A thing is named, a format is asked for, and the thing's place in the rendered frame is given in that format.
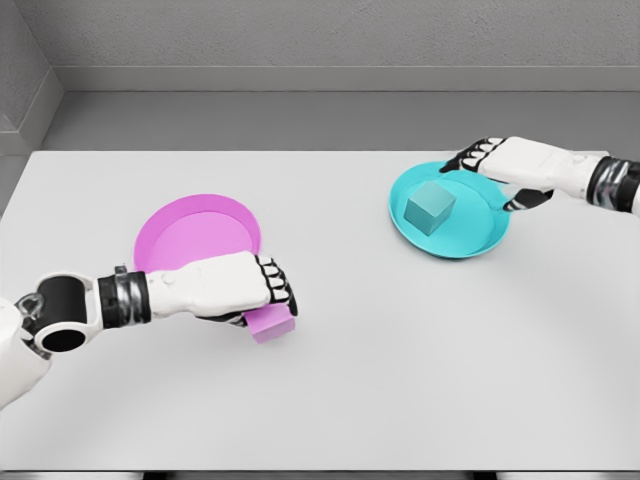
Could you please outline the cyan plate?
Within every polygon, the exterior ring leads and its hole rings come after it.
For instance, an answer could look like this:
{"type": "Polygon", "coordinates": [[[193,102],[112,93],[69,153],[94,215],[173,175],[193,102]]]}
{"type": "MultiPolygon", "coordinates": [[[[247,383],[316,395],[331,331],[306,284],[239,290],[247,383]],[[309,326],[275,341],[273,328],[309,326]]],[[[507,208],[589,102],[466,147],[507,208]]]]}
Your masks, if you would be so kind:
{"type": "Polygon", "coordinates": [[[442,162],[423,163],[403,172],[391,187],[388,208],[399,233],[415,247],[437,257],[464,259],[496,247],[509,228],[502,185],[465,170],[442,173],[442,162]],[[405,218],[409,199],[432,182],[455,197],[449,217],[427,235],[405,218]]]}

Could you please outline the pink block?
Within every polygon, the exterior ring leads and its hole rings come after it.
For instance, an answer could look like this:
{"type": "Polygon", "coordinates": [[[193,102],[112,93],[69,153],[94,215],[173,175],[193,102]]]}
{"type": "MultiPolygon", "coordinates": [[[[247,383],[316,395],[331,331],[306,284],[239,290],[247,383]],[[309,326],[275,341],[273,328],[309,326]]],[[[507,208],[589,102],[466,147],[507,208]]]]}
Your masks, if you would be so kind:
{"type": "Polygon", "coordinates": [[[244,318],[253,340],[258,344],[292,332],[296,327],[295,317],[283,303],[245,312],[244,318]]]}

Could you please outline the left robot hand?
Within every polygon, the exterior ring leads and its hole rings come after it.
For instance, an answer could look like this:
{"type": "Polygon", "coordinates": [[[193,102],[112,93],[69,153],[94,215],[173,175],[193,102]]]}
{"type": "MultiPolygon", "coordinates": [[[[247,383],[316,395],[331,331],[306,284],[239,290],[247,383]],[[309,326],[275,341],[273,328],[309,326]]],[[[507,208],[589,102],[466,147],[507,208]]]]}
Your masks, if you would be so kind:
{"type": "Polygon", "coordinates": [[[192,274],[189,311],[198,318],[239,324],[246,312],[274,304],[298,315],[290,282],[269,256],[243,251],[213,257],[196,262],[192,274]]]}

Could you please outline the pink plate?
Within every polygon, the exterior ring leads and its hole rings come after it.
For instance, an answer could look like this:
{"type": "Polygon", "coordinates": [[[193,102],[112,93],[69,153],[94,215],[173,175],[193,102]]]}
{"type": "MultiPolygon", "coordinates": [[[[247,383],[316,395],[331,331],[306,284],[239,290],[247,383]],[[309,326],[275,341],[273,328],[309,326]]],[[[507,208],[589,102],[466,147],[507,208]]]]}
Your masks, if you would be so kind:
{"type": "Polygon", "coordinates": [[[261,250],[254,214],[239,201],[217,194],[176,199],[152,214],[136,237],[133,264],[150,273],[177,270],[214,256],[261,250]]]}

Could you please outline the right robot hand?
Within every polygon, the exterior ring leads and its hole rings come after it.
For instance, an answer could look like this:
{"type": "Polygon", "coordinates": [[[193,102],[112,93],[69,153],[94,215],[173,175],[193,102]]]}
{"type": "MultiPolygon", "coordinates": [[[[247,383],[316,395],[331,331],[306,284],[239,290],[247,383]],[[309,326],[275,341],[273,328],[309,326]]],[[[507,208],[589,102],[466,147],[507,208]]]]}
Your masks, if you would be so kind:
{"type": "Polygon", "coordinates": [[[440,173],[469,171],[506,185],[506,212],[541,206],[554,195],[551,171],[566,151],[521,137],[487,137],[459,151],[440,173]]]}

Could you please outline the teal block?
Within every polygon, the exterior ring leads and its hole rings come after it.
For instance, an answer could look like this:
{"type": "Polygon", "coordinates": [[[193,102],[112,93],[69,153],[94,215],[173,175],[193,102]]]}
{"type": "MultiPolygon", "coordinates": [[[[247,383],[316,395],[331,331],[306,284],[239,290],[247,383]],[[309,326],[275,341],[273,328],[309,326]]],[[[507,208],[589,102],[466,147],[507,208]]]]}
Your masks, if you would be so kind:
{"type": "Polygon", "coordinates": [[[424,183],[407,199],[403,217],[423,234],[433,234],[451,215],[456,196],[436,182],[424,183]]]}

